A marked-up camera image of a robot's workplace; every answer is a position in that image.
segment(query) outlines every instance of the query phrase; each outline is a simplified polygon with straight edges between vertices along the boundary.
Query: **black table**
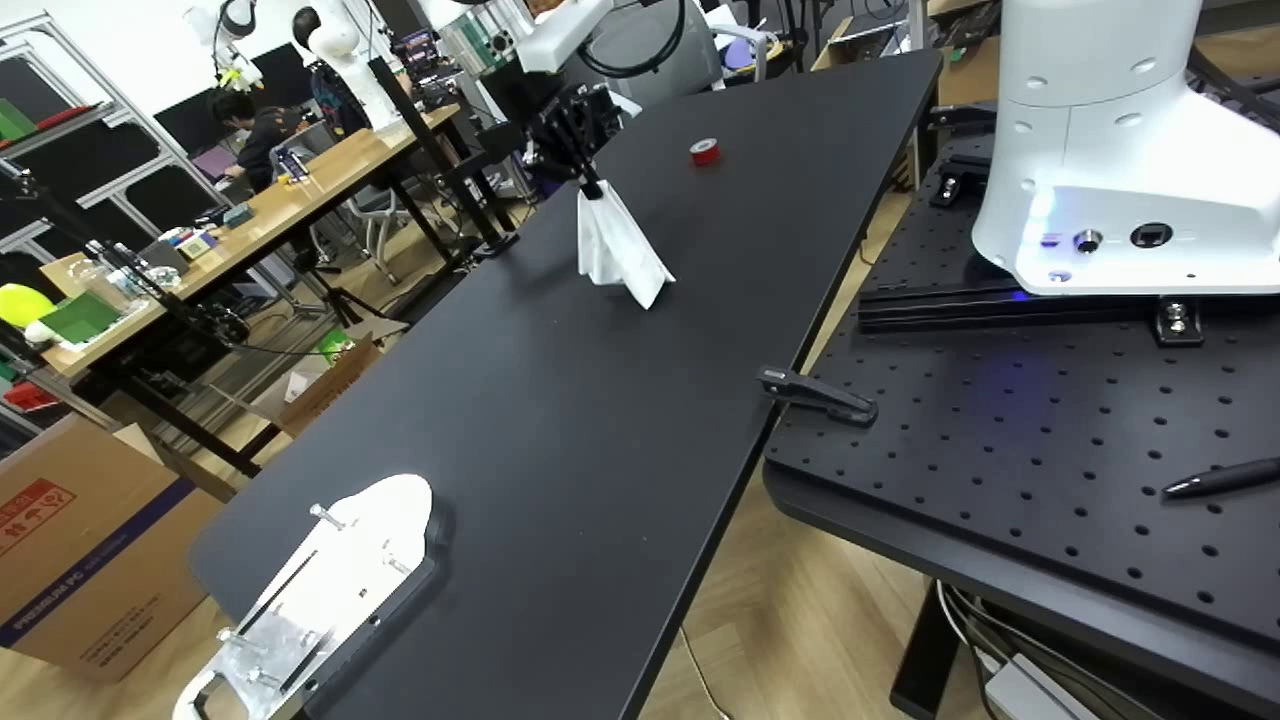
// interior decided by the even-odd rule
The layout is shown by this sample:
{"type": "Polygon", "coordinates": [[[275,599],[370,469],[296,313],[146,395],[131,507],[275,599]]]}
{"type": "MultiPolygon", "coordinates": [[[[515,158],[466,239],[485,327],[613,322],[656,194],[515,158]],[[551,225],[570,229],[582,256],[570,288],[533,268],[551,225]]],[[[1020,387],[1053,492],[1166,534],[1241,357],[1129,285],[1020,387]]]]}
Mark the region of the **black table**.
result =
{"type": "MultiPolygon", "coordinates": [[[[925,196],[864,298],[1000,288],[970,256],[970,212],[925,196]]],[[[1087,652],[1274,716],[1280,488],[1183,506],[1158,488],[1274,452],[1280,322],[1204,327],[1204,347],[1157,347],[1148,322],[910,331],[848,322],[814,377],[874,395],[879,420],[848,431],[786,413],[768,492],[1087,652]]]]}
{"type": "Polygon", "coordinates": [[[770,409],[910,134],[934,55],[642,113],[603,154],[675,274],[651,313],[575,276],[551,196],[199,541],[242,615],[309,506],[425,471],[448,579],[320,716],[630,716],[715,553],[770,409]],[[688,146],[725,163],[694,173],[688,146]]]}

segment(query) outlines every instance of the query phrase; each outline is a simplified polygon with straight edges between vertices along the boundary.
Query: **white robot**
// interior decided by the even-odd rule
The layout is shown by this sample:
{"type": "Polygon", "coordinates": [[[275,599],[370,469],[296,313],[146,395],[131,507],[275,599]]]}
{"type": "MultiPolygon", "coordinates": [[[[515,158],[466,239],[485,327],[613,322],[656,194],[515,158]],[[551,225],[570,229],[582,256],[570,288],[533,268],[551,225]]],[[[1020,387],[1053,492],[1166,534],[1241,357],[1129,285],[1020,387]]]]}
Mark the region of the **white robot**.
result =
{"type": "Polygon", "coordinates": [[[1280,292],[1280,135],[1183,86],[1199,0],[1005,0],[979,256],[1031,298],[1280,292]]]}

